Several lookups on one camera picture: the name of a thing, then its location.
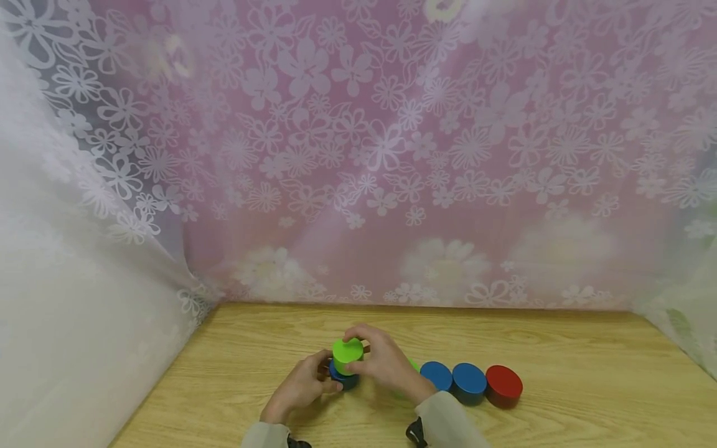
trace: hand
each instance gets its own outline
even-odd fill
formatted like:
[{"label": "hand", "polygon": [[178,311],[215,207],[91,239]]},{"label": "hand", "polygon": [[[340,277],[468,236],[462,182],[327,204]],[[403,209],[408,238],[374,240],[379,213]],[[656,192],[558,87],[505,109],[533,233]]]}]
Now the hand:
[{"label": "hand", "polygon": [[367,340],[371,344],[371,355],[365,361],[347,364],[349,372],[372,377],[382,386],[401,392],[416,406],[436,393],[433,383],[416,372],[401,348],[385,331],[361,323],[346,330],[343,341],[348,342],[352,338]]},{"label": "hand", "polygon": [[331,351],[322,350],[299,361],[262,411],[260,421],[285,424],[294,409],[306,407],[321,394],[338,392],[341,383],[326,381]]}]

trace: blue block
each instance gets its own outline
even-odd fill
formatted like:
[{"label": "blue block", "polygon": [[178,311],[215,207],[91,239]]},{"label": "blue block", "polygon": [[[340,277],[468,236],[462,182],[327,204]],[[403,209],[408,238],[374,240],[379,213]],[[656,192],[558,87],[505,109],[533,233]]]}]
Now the blue block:
[{"label": "blue block", "polygon": [[344,392],[350,391],[351,389],[353,389],[359,385],[359,376],[358,375],[351,375],[351,376],[341,375],[336,370],[336,366],[333,365],[333,359],[328,364],[328,372],[331,375],[331,379],[343,384]]},{"label": "blue block", "polygon": [[449,391],[453,384],[450,369],[438,361],[428,361],[421,367],[421,375],[431,380],[439,391]]},{"label": "blue block", "polygon": [[450,392],[466,406],[475,406],[483,401],[488,380],[478,367],[460,363],[453,368],[453,387]]}]

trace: wooden table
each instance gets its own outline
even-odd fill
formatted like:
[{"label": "wooden table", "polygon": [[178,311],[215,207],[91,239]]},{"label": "wooden table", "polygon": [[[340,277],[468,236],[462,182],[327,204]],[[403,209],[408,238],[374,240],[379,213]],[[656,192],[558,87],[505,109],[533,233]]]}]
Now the wooden table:
[{"label": "wooden table", "polygon": [[[237,448],[295,362],[352,323],[388,330],[419,364],[504,363],[518,407],[468,409],[494,447],[714,447],[717,383],[627,313],[223,305],[113,448]],[[411,406],[364,381],[289,426],[315,448],[409,447]]]}]

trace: red cylinder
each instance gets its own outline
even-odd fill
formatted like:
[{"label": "red cylinder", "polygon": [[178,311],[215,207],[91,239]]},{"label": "red cylinder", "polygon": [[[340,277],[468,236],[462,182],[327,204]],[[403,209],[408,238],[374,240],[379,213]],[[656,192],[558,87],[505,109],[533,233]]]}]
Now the red cylinder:
[{"label": "red cylinder", "polygon": [[488,401],[501,409],[516,407],[523,393],[523,382],[516,372],[505,366],[491,366],[485,377],[488,380],[485,391]]}]

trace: pink backdrop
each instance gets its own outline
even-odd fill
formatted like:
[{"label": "pink backdrop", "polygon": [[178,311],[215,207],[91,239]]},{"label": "pink backdrop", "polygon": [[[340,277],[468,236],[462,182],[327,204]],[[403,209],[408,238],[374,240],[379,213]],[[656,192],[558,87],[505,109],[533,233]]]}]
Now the pink backdrop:
[{"label": "pink backdrop", "polygon": [[231,299],[622,309],[714,233],[714,1],[69,4],[119,237]]}]

